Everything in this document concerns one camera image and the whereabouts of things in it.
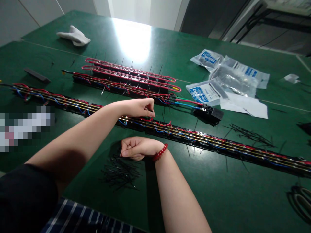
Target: white paper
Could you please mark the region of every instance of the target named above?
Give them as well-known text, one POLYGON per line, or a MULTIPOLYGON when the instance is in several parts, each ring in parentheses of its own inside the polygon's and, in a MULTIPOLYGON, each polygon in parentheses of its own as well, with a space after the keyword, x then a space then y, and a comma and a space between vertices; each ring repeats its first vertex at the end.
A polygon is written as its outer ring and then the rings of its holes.
POLYGON ((268 119, 268 108, 265 104, 259 102, 258 99, 245 97, 242 95, 226 92, 229 97, 227 99, 220 99, 221 109, 247 113, 254 117, 268 119))
POLYGON ((287 76, 284 77, 284 79, 286 81, 289 81, 290 83, 292 84, 296 84, 296 83, 299 83, 300 80, 297 80, 299 78, 299 76, 295 75, 295 74, 289 74, 287 76))

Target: green table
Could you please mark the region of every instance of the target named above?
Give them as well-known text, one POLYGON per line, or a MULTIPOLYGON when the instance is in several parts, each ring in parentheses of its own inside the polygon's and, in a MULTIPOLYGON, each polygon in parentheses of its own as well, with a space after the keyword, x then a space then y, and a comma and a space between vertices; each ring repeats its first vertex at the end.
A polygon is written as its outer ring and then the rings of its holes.
MULTIPOLYGON (((72 11, 55 21, 26 35, 23 42, 12 42, 0 48, 0 71, 4 83, 25 83, 49 91, 61 93, 72 98, 106 105, 113 101, 127 99, 117 94, 89 88, 72 82, 70 75, 63 76, 61 69, 81 72, 86 65, 86 57, 142 68, 145 71, 159 72, 161 65, 164 75, 177 80, 176 85, 183 91, 181 97, 190 98, 185 86, 206 80, 208 72, 190 61, 204 48, 228 55, 260 71, 270 73, 266 90, 257 90, 257 97, 268 106, 269 120, 249 115, 224 111, 224 119, 216 127, 198 121, 197 131, 224 137, 228 126, 233 123, 253 130, 267 138, 280 150, 287 141, 282 153, 290 156, 303 156, 311 160, 311 147, 307 145, 310 137, 296 124, 311 121, 311 74, 306 67, 292 55, 231 44, 202 38, 175 31, 152 28, 133 22, 95 16, 72 11), (89 45, 77 48, 71 41, 59 39, 56 32, 69 30, 74 25, 91 39, 89 45), (51 79, 44 85, 26 75, 23 68, 29 67, 51 79), (284 76, 295 73, 306 85, 293 85, 281 82, 284 76)), ((1 89, 1 109, 3 112, 31 112, 34 102, 23 103, 10 90, 1 89)), ((179 108, 164 109, 155 106, 157 120, 181 127, 194 129, 196 117, 190 110, 179 108)), ((49 132, 34 135, 32 140, 20 141, 18 147, 0 156, 0 170, 8 172, 24 163, 35 152, 44 147, 73 125, 83 120, 82 116, 62 110, 55 110, 57 119, 49 132)), ((113 192, 107 184, 101 183, 101 169, 110 154, 114 153, 120 140, 129 136, 145 136, 134 130, 114 127, 90 162, 72 181, 64 196, 94 208, 111 217, 125 221, 145 231, 163 232, 160 197, 152 163, 141 162, 143 176, 136 182, 140 191, 120 189, 113 192)), ((311 180, 245 163, 237 159, 152 137, 169 144, 180 170, 193 190, 203 212, 215 232, 310 232, 311 227, 293 211, 286 198, 286 192, 299 182, 311 189, 311 180)), ((226 137, 241 143, 251 144, 236 133, 226 137)))

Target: clear plastic bag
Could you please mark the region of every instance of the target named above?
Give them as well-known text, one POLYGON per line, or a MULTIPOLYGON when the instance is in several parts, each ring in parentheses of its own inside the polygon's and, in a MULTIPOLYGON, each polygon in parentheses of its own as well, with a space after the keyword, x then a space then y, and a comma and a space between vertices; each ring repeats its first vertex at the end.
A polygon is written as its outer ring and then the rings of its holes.
POLYGON ((240 73, 241 76, 246 75, 249 77, 256 78, 258 81, 257 88, 266 89, 267 84, 270 78, 270 74, 263 73, 254 68, 246 66, 244 64, 239 63, 238 61, 226 56, 222 62, 222 64, 231 67, 236 71, 236 73, 240 73))
POLYGON ((216 80, 219 85, 228 92, 254 98, 258 80, 251 76, 243 75, 223 63, 210 74, 209 80, 216 80))
POLYGON ((221 54, 204 49, 199 55, 190 59, 194 63, 204 66, 210 73, 213 72, 224 57, 221 54))
POLYGON ((229 99, 226 92, 224 92, 216 80, 207 80, 187 85, 186 89, 196 102, 206 104, 211 107, 219 105, 221 98, 229 99))

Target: dark shirt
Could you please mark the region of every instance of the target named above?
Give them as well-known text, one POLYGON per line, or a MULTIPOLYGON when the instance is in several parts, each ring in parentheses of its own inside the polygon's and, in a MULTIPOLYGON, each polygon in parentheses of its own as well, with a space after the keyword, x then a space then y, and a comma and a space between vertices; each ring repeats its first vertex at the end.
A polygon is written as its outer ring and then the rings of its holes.
POLYGON ((23 164, 0 178, 0 232, 40 232, 58 201, 52 176, 23 164))

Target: white wall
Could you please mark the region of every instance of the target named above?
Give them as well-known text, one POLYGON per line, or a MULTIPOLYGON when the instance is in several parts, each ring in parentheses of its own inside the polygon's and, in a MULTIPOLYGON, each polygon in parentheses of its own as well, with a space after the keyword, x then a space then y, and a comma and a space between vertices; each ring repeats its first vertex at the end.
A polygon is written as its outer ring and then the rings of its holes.
MULTIPOLYGON (((111 16, 114 18, 174 30, 182 0, 108 0, 108 2, 111 16)), ((189 0, 184 0, 180 14, 182 19, 188 2, 189 0)))
POLYGON ((108 0, 93 0, 98 15, 111 17, 108 0))
POLYGON ((178 12, 178 16, 177 16, 177 20, 176 20, 174 31, 180 31, 181 25, 182 25, 182 22, 184 20, 185 13, 186 13, 186 10, 187 10, 188 4, 189 4, 189 1, 190 0, 182 0, 181 1, 180 9, 179 9, 179 12, 178 12))
POLYGON ((151 0, 150 25, 174 30, 181 0, 151 0))
POLYGON ((0 46, 19 40, 27 33, 39 28, 29 13, 18 1, 0 1, 0 46))
POLYGON ((110 16, 108 0, 0 0, 0 46, 19 40, 71 10, 110 16))
POLYGON ((93 0, 57 0, 66 14, 72 10, 84 11, 91 14, 97 14, 93 0))
POLYGON ((254 8, 259 1, 260 0, 251 0, 249 2, 249 4, 246 6, 244 11, 238 17, 236 22, 232 25, 227 34, 224 36, 223 41, 230 41, 234 37, 234 35, 239 31, 239 29, 244 25, 244 23, 246 23, 249 17, 253 14, 255 10, 254 8))
POLYGON ((40 26, 63 15, 56 0, 20 0, 20 2, 40 26))

